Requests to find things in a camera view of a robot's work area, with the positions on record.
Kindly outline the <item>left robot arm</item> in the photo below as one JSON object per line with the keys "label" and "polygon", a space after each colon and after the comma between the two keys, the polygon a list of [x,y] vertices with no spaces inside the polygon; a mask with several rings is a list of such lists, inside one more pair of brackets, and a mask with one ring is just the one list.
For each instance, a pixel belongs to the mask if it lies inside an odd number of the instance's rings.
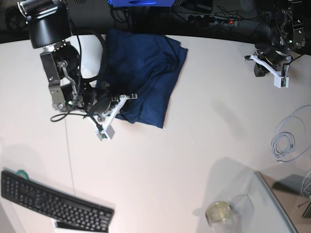
{"label": "left robot arm", "polygon": [[303,25],[303,1],[276,0],[272,13],[276,30],[271,42],[257,43],[255,52],[244,59],[255,62],[256,77],[270,73],[274,77],[275,87],[288,88],[290,65],[304,55],[300,50],[308,42]]}

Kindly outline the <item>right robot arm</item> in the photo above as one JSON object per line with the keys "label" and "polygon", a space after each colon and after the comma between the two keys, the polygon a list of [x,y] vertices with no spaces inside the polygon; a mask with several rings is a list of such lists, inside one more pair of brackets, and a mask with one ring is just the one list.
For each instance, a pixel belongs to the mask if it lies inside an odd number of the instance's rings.
{"label": "right robot arm", "polygon": [[58,122],[68,115],[89,119],[100,140],[111,140],[115,134],[112,121],[128,100],[137,99],[137,94],[113,93],[108,82],[93,87],[92,82],[103,77],[108,67],[104,38],[92,30],[102,46],[99,72],[92,78],[83,78],[82,49],[76,49],[67,38],[71,37],[74,24],[71,22],[67,3],[64,0],[24,0],[17,7],[25,17],[33,48],[41,48],[40,59],[48,80],[52,106],[59,114],[50,118]]}

